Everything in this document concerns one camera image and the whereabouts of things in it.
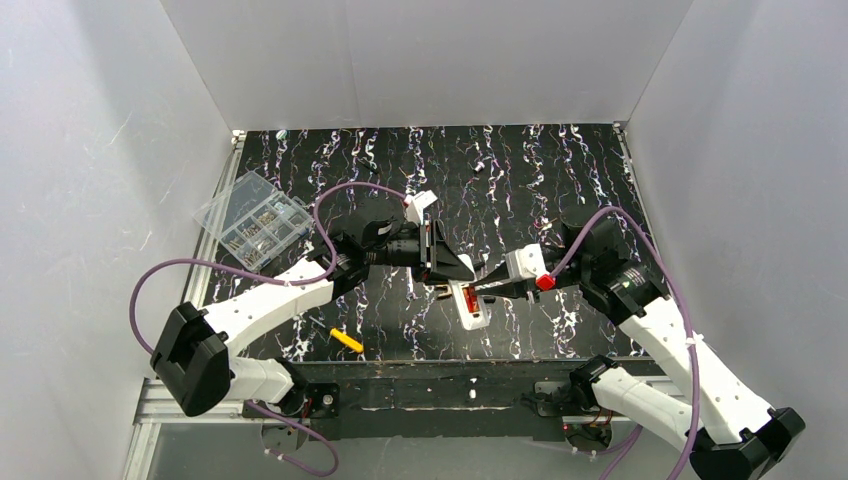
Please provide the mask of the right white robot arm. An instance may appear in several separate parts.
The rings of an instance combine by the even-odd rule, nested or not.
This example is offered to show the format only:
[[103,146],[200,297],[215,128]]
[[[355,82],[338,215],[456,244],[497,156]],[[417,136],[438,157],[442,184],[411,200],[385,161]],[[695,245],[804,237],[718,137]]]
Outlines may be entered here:
[[683,295],[658,257],[631,258],[616,235],[621,208],[578,208],[562,223],[562,246],[531,244],[505,255],[473,287],[507,299],[577,287],[596,311],[646,350],[679,389],[672,397],[598,355],[573,370],[552,403],[622,414],[680,453],[673,468],[702,479],[759,479],[795,445],[805,422],[753,392],[692,325]]

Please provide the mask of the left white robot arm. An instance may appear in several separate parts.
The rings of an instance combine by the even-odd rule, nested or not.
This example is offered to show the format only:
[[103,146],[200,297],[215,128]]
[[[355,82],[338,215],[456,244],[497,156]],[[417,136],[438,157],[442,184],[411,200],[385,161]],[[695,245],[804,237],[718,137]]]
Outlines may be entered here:
[[305,258],[272,282],[203,308],[184,302],[169,314],[150,365],[182,412],[202,415],[223,400],[292,403],[308,383],[284,359],[243,358],[250,344],[364,283],[374,266],[406,268],[431,286],[469,284],[471,261],[448,245],[427,214],[431,192],[394,205],[380,199],[357,205]]

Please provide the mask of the white remote control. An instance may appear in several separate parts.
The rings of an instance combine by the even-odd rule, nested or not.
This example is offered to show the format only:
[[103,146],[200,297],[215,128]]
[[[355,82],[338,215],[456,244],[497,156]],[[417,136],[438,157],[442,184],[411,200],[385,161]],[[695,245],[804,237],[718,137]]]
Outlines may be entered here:
[[446,269],[449,299],[456,308],[462,328],[474,331],[488,327],[489,309],[472,286],[476,280],[476,271],[470,257],[466,254],[452,255]]

